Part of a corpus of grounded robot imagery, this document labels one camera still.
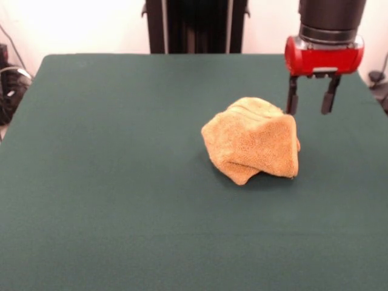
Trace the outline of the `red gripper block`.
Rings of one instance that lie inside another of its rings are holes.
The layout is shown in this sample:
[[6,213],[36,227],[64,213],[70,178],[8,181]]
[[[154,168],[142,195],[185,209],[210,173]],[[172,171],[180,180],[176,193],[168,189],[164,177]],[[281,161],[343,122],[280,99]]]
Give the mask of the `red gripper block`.
[[321,107],[323,115],[332,112],[340,75],[357,71],[364,55],[364,39],[358,35],[354,42],[327,45],[307,42],[299,36],[287,38],[284,57],[290,73],[286,113],[294,115],[298,105],[297,80],[301,76],[332,76]]

